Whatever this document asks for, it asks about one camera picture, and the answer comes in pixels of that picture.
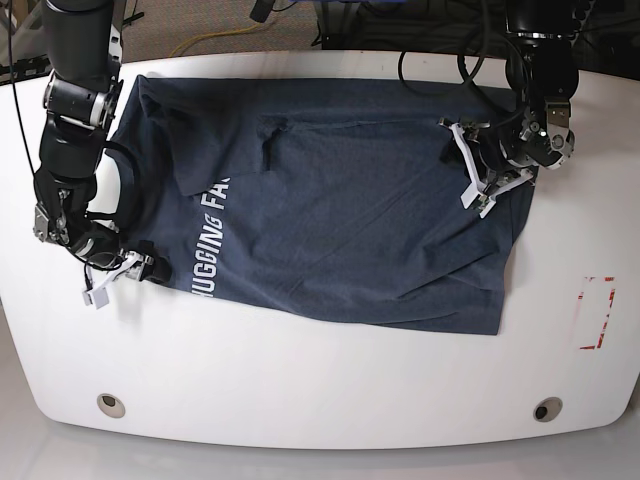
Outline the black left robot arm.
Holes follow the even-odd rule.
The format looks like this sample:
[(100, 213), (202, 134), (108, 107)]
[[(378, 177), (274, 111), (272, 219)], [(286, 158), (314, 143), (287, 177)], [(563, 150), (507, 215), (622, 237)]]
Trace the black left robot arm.
[[(507, 1), (505, 28), (496, 31), (488, 2), (481, 2), (480, 23), (460, 41), (456, 54), (462, 81), (449, 91), (471, 92), (495, 117), (439, 122), (451, 134), (447, 157), (462, 161), (469, 179), (461, 195), (465, 209), (486, 216), (499, 196), (532, 182), (536, 168), (557, 169), (572, 156), (571, 99), (579, 84), (572, 53), (579, 32), (575, 14), (573, 1)], [(512, 111), (498, 106), (475, 82), (493, 36), (509, 50), (505, 74), (516, 95)]]

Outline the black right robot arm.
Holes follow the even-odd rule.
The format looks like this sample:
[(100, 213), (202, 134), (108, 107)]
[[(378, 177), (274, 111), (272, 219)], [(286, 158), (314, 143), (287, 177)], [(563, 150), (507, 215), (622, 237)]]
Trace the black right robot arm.
[[(123, 83), (123, 1), (44, 1), (42, 24), (52, 65), (43, 107), (46, 121), (34, 174), (34, 234), (63, 247), (83, 263), (118, 277), (167, 283), (168, 261), (148, 241), (130, 243), (127, 233), (142, 213), (141, 174), (133, 154), (109, 140)], [(92, 212), (96, 171), (105, 151), (119, 153), (133, 185), (125, 218)]]

